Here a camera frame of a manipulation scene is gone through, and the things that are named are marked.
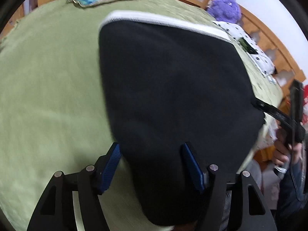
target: green blanket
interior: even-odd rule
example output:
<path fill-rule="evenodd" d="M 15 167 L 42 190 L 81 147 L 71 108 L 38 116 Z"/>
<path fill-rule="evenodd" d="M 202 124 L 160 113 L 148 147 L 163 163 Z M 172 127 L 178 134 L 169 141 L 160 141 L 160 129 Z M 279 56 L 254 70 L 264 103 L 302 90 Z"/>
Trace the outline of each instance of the green blanket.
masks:
<path fill-rule="evenodd" d="M 177 0 L 126 0 L 87 9 L 56 0 L 17 24 L 0 46 L 0 208 L 17 231 L 27 229 L 55 171 L 80 171 L 114 141 L 101 88 L 97 38 L 101 21 L 116 9 L 217 27 L 204 10 Z M 278 105 L 280 88 L 269 84 L 236 48 L 256 96 Z M 111 231 L 170 230 L 154 226 L 142 214 L 124 159 L 100 199 Z M 76 219 L 83 230 L 78 211 Z"/>

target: white trim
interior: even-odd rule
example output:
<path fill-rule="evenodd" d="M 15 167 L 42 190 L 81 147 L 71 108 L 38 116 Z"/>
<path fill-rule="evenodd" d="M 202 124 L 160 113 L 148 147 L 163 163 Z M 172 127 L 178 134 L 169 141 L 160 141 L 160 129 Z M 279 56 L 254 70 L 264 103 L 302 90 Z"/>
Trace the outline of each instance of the white trim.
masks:
<path fill-rule="evenodd" d="M 111 12 L 106 16 L 106 18 L 101 23 L 99 31 L 101 30 L 102 27 L 114 21 L 134 21 L 134 22 L 141 22 L 141 23 L 148 23 L 155 25 L 163 25 L 174 28 L 181 28 L 199 34 L 212 36 L 231 43 L 229 35 L 222 29 L 214 28 L 203 24 L 195 24 L 167 16 L 152 14 L 148 12 L 132 11 L 132 10 L 115 10 Z"/>

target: white polka dot pillow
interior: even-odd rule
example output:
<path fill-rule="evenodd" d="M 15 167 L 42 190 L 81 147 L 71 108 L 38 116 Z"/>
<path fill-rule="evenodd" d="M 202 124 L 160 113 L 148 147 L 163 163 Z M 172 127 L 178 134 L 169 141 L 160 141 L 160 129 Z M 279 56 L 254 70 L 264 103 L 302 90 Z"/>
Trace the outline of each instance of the white polka dot pillow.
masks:
<path fill-rule="evenodd" d="M 256 54 L 250 54 L 250 56 L 253 58 L 259 70 L 264 75 L 274 73 L 275 65 L 271 59 L 262 51 L 262 49 L 260 49 L 258 44 L 245 32 L 245 30 L 241 28 L 241 26 L 223 21 L 213 21 L 213 23 L 224 29 L 230 36 L 233 37 L 233 39 L 239 43 L 243 42 L 240 41 L 240 39 L 244 39 L 257 52 Z"/>

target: hand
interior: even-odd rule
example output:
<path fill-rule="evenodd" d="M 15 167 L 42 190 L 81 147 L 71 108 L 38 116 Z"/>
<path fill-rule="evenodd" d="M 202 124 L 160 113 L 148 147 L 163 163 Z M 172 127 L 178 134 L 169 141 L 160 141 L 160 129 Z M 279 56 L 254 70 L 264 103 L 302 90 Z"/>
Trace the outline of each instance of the hand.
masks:
<path fill-rule="evenodd" d="M 290 154 L 290 151 L 284 146 L 286 131 L 283 129 L 278 129 L 276 132 L 276 136 L 277 140 L 274 143 L 276 149 L 272 157 L 272 162 L 277 166 L 283 166 L 284 163 L 289 160 L 287 154 Z M 301 143 L 297 143 L 293 148 L 292 164 L 298 163 L 301 157 L 301 149 L 302 149 Z"/>
<path fill-rule="evenodd" d="M 186 225 L 177 225 L 174 226 L 174 229 L 172 231 L 194 231 L 196 227 L 197 222 L 192 222 Z"/>

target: sleeve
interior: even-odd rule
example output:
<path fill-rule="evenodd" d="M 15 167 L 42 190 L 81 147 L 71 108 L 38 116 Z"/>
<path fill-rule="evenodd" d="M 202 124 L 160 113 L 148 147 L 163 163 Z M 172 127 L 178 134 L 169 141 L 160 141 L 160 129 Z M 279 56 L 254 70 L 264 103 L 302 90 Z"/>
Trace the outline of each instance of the sleeve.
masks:
<path fill-rule="evenodd" d="M 298 189 L 297 199 L 295 187 L 292 181 L 290 169 L 280 182 L 279 199 L 277 203 L 276 225 L 278 231 L 293 230 L 296 220 L 300 217 L 299 212 L 304 208 L 306 200 L 301 188 L 301 164 L 292 165 L 295 184 Z"/>

